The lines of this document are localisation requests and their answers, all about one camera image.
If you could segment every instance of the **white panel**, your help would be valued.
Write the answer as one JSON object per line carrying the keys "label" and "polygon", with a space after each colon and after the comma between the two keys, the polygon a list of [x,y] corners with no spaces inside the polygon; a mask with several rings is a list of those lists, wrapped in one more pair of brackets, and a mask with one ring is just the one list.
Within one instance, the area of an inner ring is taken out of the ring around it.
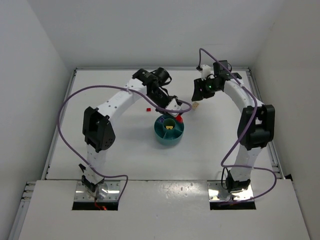
{"label": "white panel", "polygon": [[312,239],[320,239],[319,9],[318,0],[287,1],[254,68],[262,100],[275,106],[275,143]]}
{"label": "white panel", "polygon": [[67,65],[250,66],[284,0],[28,0]]}
{"label": "white panel", "polygon": [[[118,211],[72,211],[75,181],[38,181],[19,240],[308,240],[290,180],[256,210],[210,210],[206,181],[129,181]],[[270,181],[258,180],[260,189]]]}
{"label": "white panel", "polygon": [[0,1],[0,240],[41,177],[70,75],[26,0]]}
{"label": "white panel", "polygon": [[[137,70],[79,70],[72,91],[89,85],[124,86]],[[167,86],[171,95],[190,102],[193,80],[201,74],[196,70],[169,70],[172,82]],[[245,71],[239,72],[249,88]],[[62,123],[62,132],[70,144],[86,156],[82,134],[83,114],[88,107],[96,107],[112,97],[112,89],[91,89],[70,100]],[[140,99],[132,105],[113,126],[115,142],[108,149],[105,168],[108,175],[128,174],[130,180],[215,180],[221,177],[220,162],[237,139],[241,113],[223,92],[199,101],[196,110],[184,113],[184,134],[174,147],[162,146],[154,133],[154,122],[159,113]],[[238,148],[226,164],[236,160]],[[81,179],[78,167],[81,160],[59,138],[48,170],[47,179]],[[256,166],[271,168],[266,148]]]}

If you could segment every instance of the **red object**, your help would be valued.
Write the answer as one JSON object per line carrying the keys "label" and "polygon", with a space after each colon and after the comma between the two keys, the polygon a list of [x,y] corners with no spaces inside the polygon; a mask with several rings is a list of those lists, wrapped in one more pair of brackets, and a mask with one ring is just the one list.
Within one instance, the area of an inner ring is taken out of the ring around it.
{"label": "red object", "polygon": [[178,115],[175,119],[181,124],[184,122],[184,120],[182,119],[182,117],[180,115]]}

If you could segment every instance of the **red wire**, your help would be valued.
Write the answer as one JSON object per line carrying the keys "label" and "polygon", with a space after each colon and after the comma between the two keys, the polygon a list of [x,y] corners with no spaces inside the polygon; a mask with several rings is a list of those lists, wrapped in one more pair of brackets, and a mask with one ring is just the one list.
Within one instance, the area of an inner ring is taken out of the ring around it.
{"label": "red wire", "polygon": [[97,204],[97,199],[94,200],[94,206],[95,206],[96,208],[102,210],[101,207]]}

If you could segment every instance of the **white table surface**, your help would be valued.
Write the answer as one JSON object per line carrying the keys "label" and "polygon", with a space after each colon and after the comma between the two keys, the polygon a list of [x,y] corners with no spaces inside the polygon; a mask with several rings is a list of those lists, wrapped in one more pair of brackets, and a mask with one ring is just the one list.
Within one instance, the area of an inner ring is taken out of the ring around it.
{"label": "white table surface", "polygon": [[[78,70],[71,92],[90,85],[124,86],[136,70]],[[173,81],[167,86],[171,95],[191,102],[196,70],[170,70]],[[249,88],[245,71],[238,71]],[[114,89],[90,89],[71,99],[62,122],[62,132],[70,144],[86,156],[86,143],[82,134],[84,110],[96,107],[116,93]],[[146,101],[140,99],[132,105],[113,126],[116,140],[108,150],[105,169],[108,175],[128,174],[130,180],[216,180],[221,176],[220,162],[237,139],[241,113],[223,92],[199,101],[196,110],[184,113],[184,135],[174,147],[160,145],[155,138],[154,122],[159,116]],[[235,162],[238,148],[227,163]],[[46,176],[49,180],[78,180],[82,172],[81,160],[65,146],[60,137],[52,155]],[[271,168],[267,148],[257,158],[256,167]],[[261,178],[253,171],[252,180]]]}
{"label": "white table surface", "polygon": [[[257,179],[254,194],[271,183]],[[72,210],[76,185],[38,181],[19,240],[309,239],[290,180],[279,180],[257,199],[256,210],[210,210],[207,182],[201,180],[129,181],[118,211]]]}

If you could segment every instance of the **metal base plate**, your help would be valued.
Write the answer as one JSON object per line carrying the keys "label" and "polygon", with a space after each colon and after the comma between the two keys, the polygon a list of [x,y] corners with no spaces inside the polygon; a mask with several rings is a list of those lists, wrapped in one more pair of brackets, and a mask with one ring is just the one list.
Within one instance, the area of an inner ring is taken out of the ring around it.
{"label": "metal base plate", "polygon": [[74,202],[114,203],[118,201],[120,194],[120,181],[104,181],[98,185],[96,192],[89,191],[81,181],[76,184]]}
{"label": "metal base plate", "polygon": [[[209,194],[209,202],[210,202],[210,209],[211,210],[236,210],[236,209],[256,209],[255,200],[248,200],[253,198],[254,193],[251,188],[251,184],[249,185],[247,190],[243,190],[241,192],[228,192],[226,188],[226,183],[223,182],[223,186],[221,185],[221,181],[208,181],[208,194]],[[222,205],[219,203],[226,203],[226,202],[237,202],[243,201],[237,204],[230,204],[230,205]]]}

